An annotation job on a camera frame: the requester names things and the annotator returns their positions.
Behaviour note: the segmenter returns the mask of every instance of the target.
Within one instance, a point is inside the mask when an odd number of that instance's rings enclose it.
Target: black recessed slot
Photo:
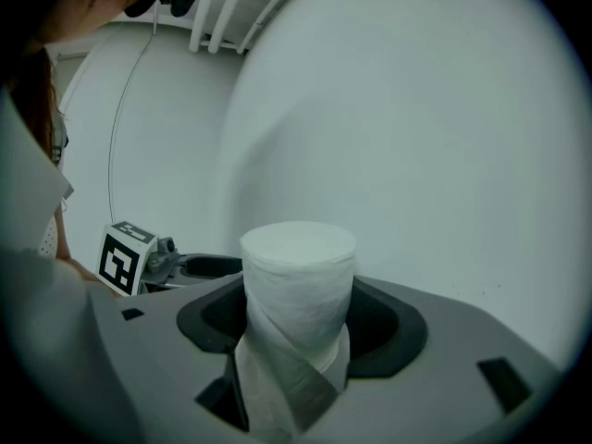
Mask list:
[[[126,321],[130,321],[131,319],[135,319],[136,317],[140,317],[141,315],[144,315],[144,313],[142,311],[140,311],[139,309],[136,309],[136,308],[126,309],[125,311],[121,311],[121,314],[123,315],[123,318]]]
[[[242,271],[242,260],[232,256],[194,255],[185,261],[180,273],[185,277],[215,279]]]
[[[478,362],[477,366],[506,414],[530,396],[530,388],[503,357]]]
[[[144,283],[144,285],[149,293],[160,292],[160,291],[170,291],[169,288],[163,288],[162,286],[153,285],[152,283]]]
[[[249,432],[249,418],[242,405],[234,354],[228,356],[224,376],[210,383],[195,400],[210,413],[241,431]]]
[[[211,413],[248,430],[233,351],[247,327],[242,277],[186,304],[177,315],[181,333],[204,352],[225,353],[228,364],[196,400]],[[411,305],[353,281],[346,324],[350,332],[348,378],[390,377],[424,348],[427,324]]]

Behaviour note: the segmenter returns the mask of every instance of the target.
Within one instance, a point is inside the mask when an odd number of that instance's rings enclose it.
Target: white wall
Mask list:
[[[76,75],[80,65],[84,61],[86,55],[79,55],[73,57],[65,57],[57,60],[54,66],[54,87],[55,95],[57,96],[57,104],[59,105],[62,97],[66,93],[69,84]]]
[[[536,0],[294,0],[228,109],[213,248],[335,223],[359,274],[482,307],[565,368],[590,304],[589,94]]]
[[[108,23],[75,40],[48,44],[46,46],[47,53],[54,64],[63,57],[86,56],[94,47],[104,43],[120,26],[121,23]]]
[[[92,271],[111,222],[107,173],[117,105],[151,31],[117,24],[91,51],[62,104],[64,173],[75,189],[66,232],[72,256]],[[200,226],[191,221],[206,199],[216,134],[242,63],[236,54],[191,54],[189,38],[188,31],[158,27],[129,83],[113,152],[116,220],[172,235],[183,251],[202,246]]]

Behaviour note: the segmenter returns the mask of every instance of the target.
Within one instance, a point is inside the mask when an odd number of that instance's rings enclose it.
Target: brown hair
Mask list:
[[[54,122],[57,109],[52,83],[52,62],[45,49],[18,62],[12,78],[12,100],[35,140],[51,160],[54,158]]]

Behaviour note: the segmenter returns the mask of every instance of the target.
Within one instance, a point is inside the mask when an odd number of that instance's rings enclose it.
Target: white curved panel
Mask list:
[[[565,368],[590,301],[591,122],[537,0],[293,0],[233,94],[212,243],[335,223],[359,274],[480,306]]]

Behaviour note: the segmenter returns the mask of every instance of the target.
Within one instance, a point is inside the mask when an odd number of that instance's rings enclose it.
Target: paper towel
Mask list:
[[[240,239],[247,329],[235,358],[250,432],[261,440],[292,441],[345,386],[355,243],[315,222]]]

